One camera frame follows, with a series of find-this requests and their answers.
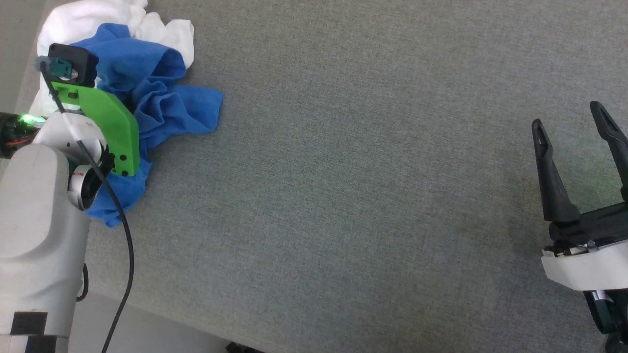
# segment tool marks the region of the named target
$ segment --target green plastic part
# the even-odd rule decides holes
[[[135,175],[139,168],[138,122],[120,100],[107,92],[79,85],[52,82],[63,103],[80,106],[93,120],[107,140],[114,155],[111,172]]]

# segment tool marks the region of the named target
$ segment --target green light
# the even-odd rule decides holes
[[[43,124],[44,122],[46,122],[46,119],[42,118],[41,116],[33,116],[31,114],[24,114],[19,118],[29,125]]]

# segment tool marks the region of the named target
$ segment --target white cloth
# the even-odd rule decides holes
[[[61,5],[52,10],[41,27],[37,55],[48,55],[52,43],[75,43],[94,36],[103,23],[117,23],[128,26],[133,38],[176,49],[189,68],[194,62],[194,26],[186,19],[174,19],[164,25],[158,13],[146,14],[147,5],[148,0],[80,0]],[[40,89],[29,114],[49,116],[56,109],[40,76]]]

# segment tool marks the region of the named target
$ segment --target blue towel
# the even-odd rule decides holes
[[[134,176],[110,173],[107,181],[124,210],[146,191],[151,169],[148,150],[172,134],[209,133],[218,125],[222,94],[212,89],[175,85],[185,75],[181,54],[167,46],[135,40],[121,24],[102,24],[96,34],[74,43],[99,58],[98,88],[133,106],[139,126],[139,170]],[[120,223],[120,214],[107,192],[98,193],[86,213],[106,226]]]

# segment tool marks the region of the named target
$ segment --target gray fabric surface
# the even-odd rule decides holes
[[[626,3],[151,4],[192,20],[187,83],[225,101],[151,154],[134,305],[268,352],[599,348],[541,267],[530,123],[582,211],[620,201],[588,102],[628,131]],[[94,222],[87,262],[119,298],[122,229]]]

